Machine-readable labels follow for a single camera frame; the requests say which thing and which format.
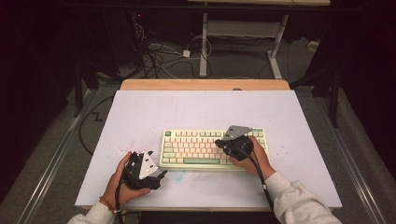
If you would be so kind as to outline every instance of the spacebar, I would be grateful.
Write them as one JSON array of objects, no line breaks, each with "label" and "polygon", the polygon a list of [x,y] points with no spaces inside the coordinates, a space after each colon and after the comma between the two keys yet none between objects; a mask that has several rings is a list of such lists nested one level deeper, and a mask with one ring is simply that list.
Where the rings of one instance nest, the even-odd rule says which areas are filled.
[{"label": "spacebar", "polygon": [[184,159],[185,164],[219,164],[218,159]]}]

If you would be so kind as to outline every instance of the table leg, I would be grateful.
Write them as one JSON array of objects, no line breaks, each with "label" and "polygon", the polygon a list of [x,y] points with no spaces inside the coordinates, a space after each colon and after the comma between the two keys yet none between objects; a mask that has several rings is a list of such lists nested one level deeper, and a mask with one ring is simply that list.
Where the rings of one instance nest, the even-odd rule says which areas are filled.
[{"label": "table leg", "polygon": [[202,28],[202,50],[201,50],[201,62],[199,66],[199,77],[206,77],[206,63],[207,63],[207,13],[204,13],[203,28]]},{"label": "table leg", "polygon": [[277,65],[276,62],[276,53],[279,48],[280,41],[282,40],[282,35],[285,32],[286,22],[288,21],[288,17],[289,15],[284,15],[282,17],[282,22],[279,24],[279,27],[277,29],[274,48],[272,50],[268,50],[268,60],[270,61],[274,78],[282,78],[282,76],[280,75],[279,66]]}]

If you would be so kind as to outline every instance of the dark background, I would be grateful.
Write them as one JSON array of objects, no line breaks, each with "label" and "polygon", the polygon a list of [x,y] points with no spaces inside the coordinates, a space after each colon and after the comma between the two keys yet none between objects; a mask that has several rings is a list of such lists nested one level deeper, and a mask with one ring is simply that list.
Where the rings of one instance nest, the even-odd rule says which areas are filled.
[{"label": "dark background", "polygon": [[[332,5],[357,6],[361,2],[332,1]],[[331,23],[328,17],[312,20],[308,16],[290,16],[284,38],[286,41],[301,36],[321,39],[310,72],[329,63],[339,65],[341,87],[375,149],[395,176],[396,35],[394,24],[391,24],[396,21],[391,12],[395,6],[392,1],[369,3],[363,15],[337,17]],[[120,63],[134,60],[135,55],[128,53],[132,51],[125,50],[132,49],[134,43],[129,41],[132,38],[124,28],[124,15],[116,15],[119,14],[91,13],[86,15],[84,23],[80,14],[59,8],[51,1],[2,2],[1,199],[48,125],[66,106],[66,95],[74,84],[76,64],[89,58],[103,68],[117,72]],[[184,13],[185,20],[181,21],[172,13],[146,16],[145,22],[152,30],[179,36],[181,41],[187,41],[192,33],[201,30],[199,14]],[[181,22],[185,29],[173,30],[171,24],[174,22]],[[92,80],[90,74],[94,72],[88,69],[88,75],[83,74],[86,81]]]}]

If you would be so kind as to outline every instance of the mechanical keyboard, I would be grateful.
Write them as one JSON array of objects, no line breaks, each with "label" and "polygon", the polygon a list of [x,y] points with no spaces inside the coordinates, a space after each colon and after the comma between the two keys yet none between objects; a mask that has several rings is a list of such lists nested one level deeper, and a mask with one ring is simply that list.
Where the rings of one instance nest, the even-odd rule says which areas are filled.
[{"label": "mechanical keyboard", "polygon": [[[225,133],[217,130],[164,131],[160,167],[178,170],[243,170],[233,165],[229,156],[215,144]],[[255,136],[270,158],[264,129],[252,129],[247,135]]]}]

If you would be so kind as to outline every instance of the white tabletop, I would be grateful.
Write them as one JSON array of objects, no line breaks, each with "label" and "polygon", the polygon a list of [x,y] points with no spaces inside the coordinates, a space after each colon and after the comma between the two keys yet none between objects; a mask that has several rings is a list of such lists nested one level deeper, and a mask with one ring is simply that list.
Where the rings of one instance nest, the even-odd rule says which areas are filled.
[{"label": "white tabletop", "polygon": [[[168,129],[264,128],[271,163],[330,208],[342,207],[294,91],[118,91],[76,206],[92,206],[129,151],[153,151]],[[170,171],[134,210],[268,211],[260,180],[245,171]]]}]

